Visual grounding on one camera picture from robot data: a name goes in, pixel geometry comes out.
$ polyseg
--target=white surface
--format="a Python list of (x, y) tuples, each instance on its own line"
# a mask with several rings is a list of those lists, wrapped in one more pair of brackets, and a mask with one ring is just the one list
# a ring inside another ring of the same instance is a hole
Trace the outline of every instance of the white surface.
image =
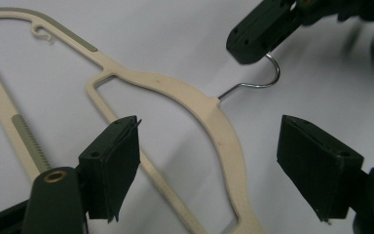
[[(253, 1), (0, 1), (49, 15), (131, 69), (181, 79), (210, 97), (238, 82), (268, 82), (267, 61), (240, 66), (225, 50)], [(36, 40), (29, 23), (0, 19), (0, 78), (54, 167), (78, 155), (107, 126), (84, 91), (99, 69), (59, 41)], [(241, 89), (222, 102), (242, 142), (250, 202), (267, 233), (352, 233), (347, 220), (320, 223), (276, 162), (282, 114), (309, 120), (374, 167), (374, 23), (323, 19), (300, 28), (273, 56), (273, 88)], [(141, 147), (209, 233), (236, 220), (206, 132), (163, 96), (117, 80), (100, 88), (120, 116), (137, 115)], [(30, 183), (0, 127), (0, 211), (28, 198)], [(186, 233), (139, 170), (120, 222), (90, 221), (91, 233)]]

